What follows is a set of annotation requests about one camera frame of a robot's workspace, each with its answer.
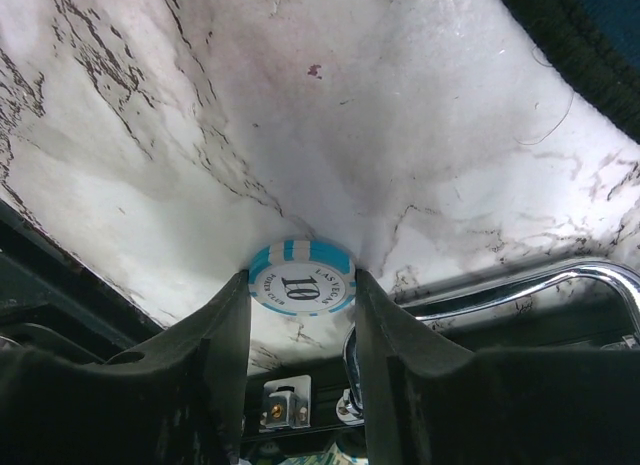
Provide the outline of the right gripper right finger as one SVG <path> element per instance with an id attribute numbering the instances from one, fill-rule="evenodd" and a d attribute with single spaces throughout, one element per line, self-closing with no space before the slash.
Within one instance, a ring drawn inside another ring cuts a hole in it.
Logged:
<path id="1" fill-rule="evenodd" d="M 635 464 L 639 354 L 469 351 L 356 275 L 356 352 L 373 464 Z"/>

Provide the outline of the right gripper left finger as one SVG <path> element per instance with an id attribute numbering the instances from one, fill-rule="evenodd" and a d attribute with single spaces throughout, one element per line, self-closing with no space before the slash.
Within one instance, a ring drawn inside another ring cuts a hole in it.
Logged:
<path id="1" fill-rule="evenodd" d="M 1 355 L 5 464 L 235 464 L 250 336 L 246 272 L 104 364 Z"/>

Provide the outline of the light blue 10 poker chip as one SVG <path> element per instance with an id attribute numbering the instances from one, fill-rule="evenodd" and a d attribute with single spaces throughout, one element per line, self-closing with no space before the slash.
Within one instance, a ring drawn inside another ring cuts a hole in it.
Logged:
<path id="1" fill-rule="evenodd" d="M 318 317 L 348 307 L 356 295 L 350 254 L 319 240 L 284 240 L 261 249 L 249 263 L 250 295 L 288 317 Z"/>

